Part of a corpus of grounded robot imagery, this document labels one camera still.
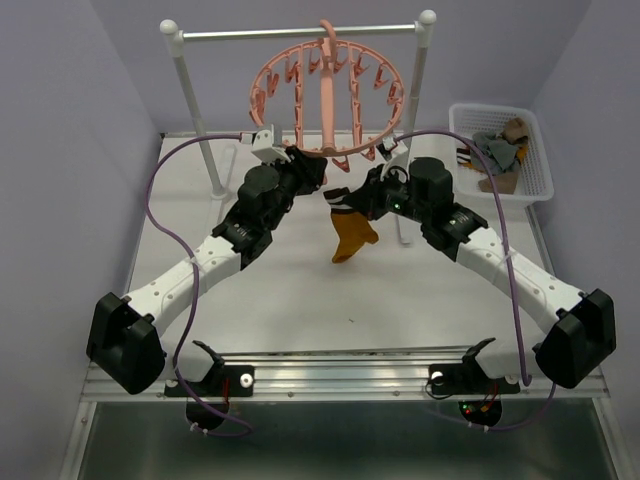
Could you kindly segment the mustard brown striped sock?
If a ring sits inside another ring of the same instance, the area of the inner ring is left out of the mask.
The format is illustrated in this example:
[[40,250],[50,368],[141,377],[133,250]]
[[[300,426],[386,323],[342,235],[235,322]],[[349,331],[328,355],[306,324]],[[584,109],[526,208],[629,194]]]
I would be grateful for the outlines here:
[[368,219],[345,202],[349,193],[347,187],[323,192],[323,197],[330,207],[332,225],[339,237],[332,257],[334,264],[348,261],[364,245],[374,245],[379,241],[378,233],[371,227]]

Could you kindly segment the pink round clip hanger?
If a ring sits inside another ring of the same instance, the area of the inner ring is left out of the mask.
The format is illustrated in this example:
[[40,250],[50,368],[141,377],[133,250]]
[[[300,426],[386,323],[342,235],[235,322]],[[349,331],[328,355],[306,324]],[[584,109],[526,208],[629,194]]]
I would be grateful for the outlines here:
[[[313,156],[323,156],[347,173],[349,157],[360,154],[372,162],[376,157],[376,144],[390,135],[399,124],[405,104],[404,82],[396,67],[376,50],[353,41],[338,38],[334,26],[326,19],[320,21],[323,35],[289,47],[272,57],[256,75],[249,90],[249,116],[258,127],[266,125],[267,101],[277,92],[279,82],[294,85],[294,145]],[[386,104],[390,116],[386,127],[375,137],[364,137],[360,78],[369,69],[362,63],[368,60],[377,67],[373,89],[388,89]],[[336,76],[347,72],[348,106],[351,114],[352,145],[336,145]],[[305,78],[319,74],[319,102],[321,114],[321,146],[304,145],[304,116],[308,96]]]

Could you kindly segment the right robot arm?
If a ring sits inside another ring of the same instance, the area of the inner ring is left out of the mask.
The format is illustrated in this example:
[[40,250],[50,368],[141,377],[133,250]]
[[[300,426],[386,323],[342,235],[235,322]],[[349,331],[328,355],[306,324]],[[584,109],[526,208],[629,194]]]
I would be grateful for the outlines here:
[[534,373],[575,388],[616,348],[612,298],[600,289],[586,294],[506,246],[505,235],[455,201],[452,183],[442,161],[421,157],[406,170],[370,170],[344,201],[369,220],[392,213],[417,222],[432,248],[516,300],[536,323],[539,332],[528,341],[488,338],[472,347],[460,366],[466,387],[522,378],[522,363],[533,361]]

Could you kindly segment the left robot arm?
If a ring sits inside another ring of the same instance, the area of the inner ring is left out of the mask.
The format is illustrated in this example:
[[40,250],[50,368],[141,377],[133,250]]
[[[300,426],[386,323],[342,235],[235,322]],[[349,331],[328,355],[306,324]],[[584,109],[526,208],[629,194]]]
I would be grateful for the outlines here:
[[168,350],[161,337],[168,326],[264,252],[295,198],[320,189],[327,164],[323,157],[288,147],[283,159],[248,170],[235,204],[195,251],[147,285],[98,300],[86,348],[89,359],[129,394],[150,387],[165,368]]

